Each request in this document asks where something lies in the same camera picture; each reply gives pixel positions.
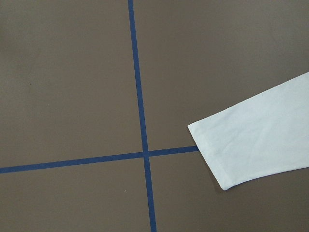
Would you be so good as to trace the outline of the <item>white long-sleeve printed shirt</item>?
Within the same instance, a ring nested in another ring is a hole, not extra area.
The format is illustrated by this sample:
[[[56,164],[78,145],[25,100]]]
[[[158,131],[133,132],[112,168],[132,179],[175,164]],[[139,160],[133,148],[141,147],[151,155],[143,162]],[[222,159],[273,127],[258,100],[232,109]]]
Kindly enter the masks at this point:
[[[221,189],[309,165],[309,75],[302,74],[188,129]]]

